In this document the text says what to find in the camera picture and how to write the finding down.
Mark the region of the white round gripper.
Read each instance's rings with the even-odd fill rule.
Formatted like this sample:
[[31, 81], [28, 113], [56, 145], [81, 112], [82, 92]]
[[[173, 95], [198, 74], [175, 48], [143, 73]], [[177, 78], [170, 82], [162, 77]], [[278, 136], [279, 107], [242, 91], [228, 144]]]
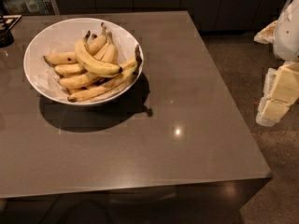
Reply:
[[279, 69], [268, 69], [258, 105], [256, 122], [272, 127], [299, 99], [299, 0], [292, 0], [278, 21], [264, 27], [254, 36], [254, 41], [273, 44], [275, 54], [286, 61]]

